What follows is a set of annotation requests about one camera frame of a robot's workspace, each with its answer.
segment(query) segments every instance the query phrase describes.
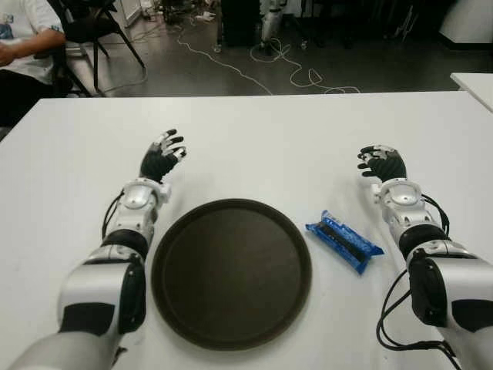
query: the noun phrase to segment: white table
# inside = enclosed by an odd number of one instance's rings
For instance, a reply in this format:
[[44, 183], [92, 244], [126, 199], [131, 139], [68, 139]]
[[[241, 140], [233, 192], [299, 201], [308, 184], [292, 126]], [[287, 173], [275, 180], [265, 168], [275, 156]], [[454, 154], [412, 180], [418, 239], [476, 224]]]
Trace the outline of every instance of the white table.
[[[303, 231], [314, 270], [305, 309], [287, 332], [249, 351], [208, 351], [181, 339], [149, 289], [146, 323], [124, 339], [129, 352], [116, 369], [450, 369], [437, 352], [377, 343], [377, 316], [404, 261], [368, 200], [356, 155], [372, 143], [398, 148], [411, 179], [448, 212], [451, 236], [493, 261], [491, 123], [466, 92], [42, 100], [0, 143], [0, 368], [58, 329], [66, 275], [99, 246], [104, 211], [137, 174], [150, 141], [176, 127], [189, 156], [169, 176], [173, 196], [147, 267], [178, 217], [227, 197], [270, 204], [300, 230], [329, 209], [386, 254], [360, 277]], [[388, 331], [397, 340], [439, 338], [409, 301], [396, 311]]]
[[450, 77], [493, 112], [493, 73], [452, 73]]

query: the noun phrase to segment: white cable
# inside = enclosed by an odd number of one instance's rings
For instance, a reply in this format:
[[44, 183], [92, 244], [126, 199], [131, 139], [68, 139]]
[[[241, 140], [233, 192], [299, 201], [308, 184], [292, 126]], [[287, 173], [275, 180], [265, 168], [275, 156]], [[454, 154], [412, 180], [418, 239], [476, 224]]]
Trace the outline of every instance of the white cable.
[[147, 82], [147, 79], [149, 77], [148, 74], [147, 74], [147, 68], [146, 67], [143, 67], [143, 68], [144, 68], [144, 77], [141, 80], [139, 80], [137, 82], [127, 83], [125, 85], [115, 86], [115, 87], [112, 87], [111, 89], [103, 90], [103, 91], [101, 91], [101, 93], [104, 95], [106, 93], [109, 93], [110, 91], [115, 91], [115, 90], [123, 89], [124, 87], [131, 87], [131, 86], [142, 85], [143, 83]]
[[178, 38], [176, 39], [176, 42], [178, 42], [180, 45], [184, 45], [188, 48], [188, 50], [190, 50], [191, 52], [195, 52], [196, 54], [200, 54], [202, 56], [206, 56], [207, 58], [210, 59], [211, 62], [215, 62], [216, 64], [220, 65], [220, 66], [223, 66], [223, 67], [227, 67], [227, 68], [230, 68], [232, 69], [233, 71], [237, 72], [240, 76], [242, 76], [244, 79], [248, 79], [252, 82], [255, 82], [258, 86], [260, 86], [262, 89], [264, 89], [269, 95], [274, 95], [266, 86], [264, 86], [262, 83], [258, 82], [256, 79], [254, 79], [253, 77], [250, 77], [250, 76], [247, 76], [245, 75], [243, 72], [241, 72], [237, 67], [234, 67], [230, 64], [226, 64], [226, 63], [223, 63], [223, 62], [220, 62], [219, 60], [216, 60], [214, 59], [209, 53], [207, 52], [203, 52], [201, 50], [195, 50], [192, 48], [192, 46], [190, 46], [190, 44], [188, 42], [184, 42], [181, 40], [182, 36], [183, 36], [183, 33], [185, 31], [185, 29], [179, 25], [175, 25], [175, 27], [177, 27], [178, 29], [180, 29], [180, 33], [178, 35]]
[[261, 62], [261, 63], [274, 63], [277, 60], [282, 59], [283, 61], [288, 62], [288, 63], [292, 64], [293, 66], [296, 66], [297, 69], [295, 69], [294, 72], [291, 73], [291, 76], [290, 76], [290, 83], [291, 83], [291, 85], [296, 86], [296, 87], [299, 87], [301, 89], [304, 89], [304, 88], [307, 88], [307, 87], [311, 87], [311, 86], [320, 87], [321, 89], [325, 89], [324, 94], [327, 94], [328, 92], [333, 91], [333, 90], [341, 91], [342, 93], [347, 93], [347, 91], [345, 89], [354, 89], [358, 93], [361, 93], [361, 91], [357, 87], [355, 87], [355, 86], [329, 87], [329, 86], [321, 85], [321, 83], [323, 82], [324, 78], [320, 75], [320, 73], [318, 73], [313, 68], [308, 69], [308, 79], [310, 80], [310, 83], [300, 84], [300, 83], [295, 82], [294, 81], [294, 76], [299, 71], [303, 70], [303, 66], [300, 63], [295, 62], [295, 61], [293, 61], [291, 59], [288, 59], [286, 57], [287, 53], [291, 50], [291, 45], [290, 44], [287, 44], [287, 45], [283, 46], [283, 44], [281, 43], [281, 41], [279, 39], [272, 38], [271, 40], [274, 41], [274, 42], [276, 42], [278, 44], [278, 46], [279, 46], [279, 48], [276, 49], [272, 45], [272, 49], [274, 49], [274, 51], [277, 53], [277, 55], [274, 56], [273, 59], [265, 60], [265, 59], [258, 59], [257, 57], [255, 57], [253, 55], [253, 50], [256, 49], [256, 48], [258, 48], [258, 45], [255, 45], [253, 48], [250, 49], [250, 58], [253, 61], [255, 61], [255, 62]]

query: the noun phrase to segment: wire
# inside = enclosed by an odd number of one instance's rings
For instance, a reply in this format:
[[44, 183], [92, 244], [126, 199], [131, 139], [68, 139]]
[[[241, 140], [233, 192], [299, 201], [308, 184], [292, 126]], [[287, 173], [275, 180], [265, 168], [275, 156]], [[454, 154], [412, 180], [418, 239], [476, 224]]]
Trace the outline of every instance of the wire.
[[428, 204], [431, 204], [435, 208], [437, 208], [438, 213], [440, 214], [441, 218], [441, 228], [444, 230], [445, 235], [448, 236], [448, 233], [450, 232], [450, 220], [448, 219], [447, 214], [445, 213], [444, 210], [440, 207], [440, 205], [431, 197], [429, 197], [426, 194], [422, 194], [421, 197], [424, 199], [424, 201]]
[[[390, 296], [392, 295], [392, 292], [394, 291], [399, 280], [402, 279], [402, 277], [406, 274], [406, 272], [407, 271], [404, 270], [397, 276], [397, 278], [395, 279], [394, 283], [391, 285], [384, 299], [384, 304], [381, 309], [381, 316], [380, 319], [378, 320], [377, 330], [376, 330], [378, 342], [383, 347], [385, 347], [386, 349], [390, 349], [391, 351], [416, 351], [416, 350], [437, 349], [441, 351], [448, 358], [448, 360], [451, 362], [451, 364], [454, 366], [456, 370], [461, 370], [459, 364], [454, 360], [454, 353], [446, 341], [417, 341], [409, 345], [403, 345], [390, 338], [387, 332], [385, 331], [384, 319], [403, 301], [405, 301], [407, 297], [411, 295], [411, 290], [408, 290], [402, 297], [397, 299], [389, 308], [387, 308], [387, 303], [388, 300], [390, 299]], [[381, 333], [390, 343], [392, 343], [392, 345], [389, 345], [388, 343], [385, 343], [383, 341], [381, 337]]]
[[123, 196], [123, 194], [124, 193], [123, 193], [123, 190], [122, 190], [120, 192], [120, 194], [118, 194], [118, 196], [115, 199], [113, 199], [113, 201], [109, 205], [108, 209], [106, 210], [105, 218], [103, 219], [102, 227], [101, 227], [101, 237], [102, 237], [102, 239], [104, 239], [106, 237], [106, 229], [108, 228], [109, 222], [111, 221], [111, 219], [113, 218], [113, 215], [116, 212], [116, 208], [118, 207], [118, 201]]
[[[399, 276], [397, 276], [397, 278], [395, 279], [394, 283], [392, 284], [391, 288], [388, 290], [388, 293], [387, 293], [387, 296], [385, 297], [385, 300], [384, 300], [384, 305], [382, 306], [382, 311], [380, 313], [380, 316], [382, 317], [384, 315], [384, 312], [385, 312], [385, 308], [387, 307], [387, 303], [388, 303], [388, 300], [390, 299], [391, 295], [392, 295], [392, 292], [394, 291], [397, 283], [399, 282], [400, 279], [402, 279], [402, 277], [404, 275], [406, 275], [406, 272], [407, 270], [404, 270], [402, 271]], [[382, 334], [384, 335], [384, 337], [390, 342], [392, 343], [393, 345], [397, 345], [397, 346], [400, 346], [402, 345], [401, 343], [398, 343], [396, 341], [394, 341], [393, 339], [391, 339], [388, 335], [387, 335], [387, 332], [385, 331], [385, 327], [384, 327], [384, 322], [382, 321], [382, 324], [381, 324], [381, 330], [382, 330]]]
[[131, 87], [131, 86], [142, 85], [143, 83], [145, 83], [147, 81], [147, 79], [149, 79], [149, 74], [147, 72], [147, 68], [144, 66], [143, 69], [144, 69], [144, 77], [141, 80], [139, 80], [137, 82], [127, 83], [125, 85], [115, 86], [115, 87], [112, 87], [110, 89], [103, 90], [103, 91], [101, 91], [101, 93], [104, 95], [104, 94], [109, 93], [111, 91], [115, 91], [115, 90], [118, 90], [118, 89], [123, 89], [124, 87]]
[[271, 41], [275, 42], [278, 45], [278, 48], [276, 48], [272, 43], [270, 43], [270, 47], [277, 53], [276, 56], [274, 56], [272, 59], [259, 59], [259, 58], [257, 58], [253, 54], [253, 50], [257, 49], [259, 47], [259, 45], [255, 45], [254, 47], [252, 47], [250, 49], [250, 58], [253, 61], [260, 62], [260, 63], [274, 63], [277, 60], [282, 59], [283, 61], [288, 62], [293, 66], [296, 66], [297, 69], [295, 69], [294, 72], [291, 73], [291, 76], [290, 76], [291, 85], [296, 86], [296, 87], [301, 88], [301, 89], [311, 87], [311, 86], [320, 87], [321, 89], [325, 89], [324, 94], [327, 94], [328, 92], [333, 91], [333, 90], [337, 90], [337, 91], [340, 91], [342, 93], [347, 93], [347, 91], [345, 89], [352, 89], [352, 90], [356, 91], [357, 93], [361, 93], [361, 91], [355, 86], [329, 87], [329, 86], [321, 85], [321, 83], [324, 81], [324, 78], [320, 75], [319, 72], [317, 72], [317, 70], [315, 70], [313, 68], [308, 69], [308, 79], [309, 79], [310, 83], [301, 84], [301, 83], [294, 81], [294, 76], [298, 72], [303, 70], [303, 66], [300, 63], [295, 62], [295, 61], [288, 59], [286, 57], [287, 53], [291, 50], [291, 45], [287, 44], [287, 45], [283, 46], [282, 42], [276, 38], [272, 38]]
[[256, 79], [254, 79], [253, 77], [250, 77], [248, 75], [245, 75], [237, 67], [232, 66], [230, 64], [226, 64], [226, 63], [220, 62], [217, 59], [214, 59], [208, 52], [203, 52], [201, 50], [195, 50], [194, 48], [192, 48], [192, 46], [190, 46], [190, 44], [188, 42], [184, 42], [181, 39], [182, 36], [183, 36], [183, 34], [184, 34], [184, 32], [185, 32], [185, 29], [183, 27], [181, 27], [180, 25], [175, 25], [175, 27], [177, 27], [178, 29], [180, 29], [180, 33], [178, 35], [178, 38], [176, 39], [176, 42], [178, 42], [180, 45], [186, 46], [188, 48], [188, 50], [190, 50], [191, 52], [194, 52], [196, 54], [200, 54], [202, 56], [206, 56], [211, 62], [214, 62], [214, 63], [216, 63], [216, 64], [218, 64], [220, 66], [223, 66], [223, 67], [227, 67], [229, 69], [232, 69], [233, 71], [235, 71], [236, 73], [238, 73], [240, 76], [242, 76], [244, 79], [248, 79], [248, 80], [250, 80], [252, 82], [255, 82], [258, 86], [260, 86], [269, 95], [274, 95], [265, 85], [263, 85], [262, 83], [260, 83]]

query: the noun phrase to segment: equipment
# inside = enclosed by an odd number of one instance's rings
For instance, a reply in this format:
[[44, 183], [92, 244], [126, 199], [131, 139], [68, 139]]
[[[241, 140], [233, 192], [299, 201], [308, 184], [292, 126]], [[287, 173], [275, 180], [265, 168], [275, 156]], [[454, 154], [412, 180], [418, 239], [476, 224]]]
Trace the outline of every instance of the equipment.
[[[263, 49], [266, 46], [270, 46], [270, 42], [273, 37], [277, 34], [280, 28], [280, 24], [283, 20], [284, 9], [286, 8], [287, 0], [269, 0], [269, 10], [262, 18], [262, 32], [260, 35], [261, 43], [260, 47]], [[298, 33], [302, 37], [300, 47], [305, 50], [308, 47], [308, 35], [301, 27], [301, 24], [294, 18], [290, 16], [290, 22], [294, 25]]]
[[[389, 291], [377, 326], [379, 342], [395, 351], [439, 349], [455, 368], [459, 368], [453, 359], [457, 356], [464, 369], [491, 369], [493, 266], [452, 241], [448, 231], [438, 226], [425, 209], [427, 197], [423, 197], [416, 183], [407, 180], [404, 161], [396, 150], [368, 146], [358, 157], [363, 161], [358, 168], [369, 169], [363, 176], [382, 180], [381, 185], [374, 185], [375, 200], [406, 260], [411, 286], [408, 293], [386, 310], [396, 283]], [[445, 342], [402, 345], [388, 337], [383, 320], [408, 295], [416, 316], [424, 324], [437, 327]], [[382, 341], [381, 332], [393, 345]]]
[[146, 316], [144, 260], [157, 211], [170, 196], [162, 177], [186, 155], [184, 146], [172, 147], [183, 141], [175, 134], [172, 129], [150, 146], [139, 178], [124, 186], [106, 213], [102, 246], [64, 283], [59, 332], [28, 348], [11, 370], [109, 369], [124, 351], [119, 348], [122, 336], [135, 331]]

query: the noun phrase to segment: chair leg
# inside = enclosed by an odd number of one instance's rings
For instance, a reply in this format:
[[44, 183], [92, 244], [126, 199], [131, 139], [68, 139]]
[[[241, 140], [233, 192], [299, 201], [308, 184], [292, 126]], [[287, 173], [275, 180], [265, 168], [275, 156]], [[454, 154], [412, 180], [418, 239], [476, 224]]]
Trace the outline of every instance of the chair leg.
[[75, 75], [75, 73], [69, 67], [65, 68], [65, 73], [75, 83], [75, 85], [85, 96], [87, 96], [88, 98], [91, 97], [91, 93], [87, 90], [84, 84], [80, 82], [80, 79]]
[[96, 44], [98, 45], [98, 48], [100, 48], [101, 51], [105, 54], [106, 58], [109, 58], [109, 54], [106, 51], [106, 49], [104, 48], [104, 46], [101, 45], [101, 42], [99, 42], [99, 40], [96, 40]]
[[133, 48], [132, 43], [126, 38], [125, 34], [123, 33], [122, 29], [118, 31], [119, 35], [122, 37], [123, 41], [125, 44], [129, 47], [130, 51], [132, 52], [133, 56], [136, 57], [137, 62], [142, 66], [142, 68], [145, 68], [146, 66], [144, 65], [144, 62], [141, 60], [139, 54], [137, 54], [137, 51]]
[[94, 54], [94, 89], [99, 95], [103, 96], [98, 84], [98, 44], [96, 41], [92, 43], [92, 51]]

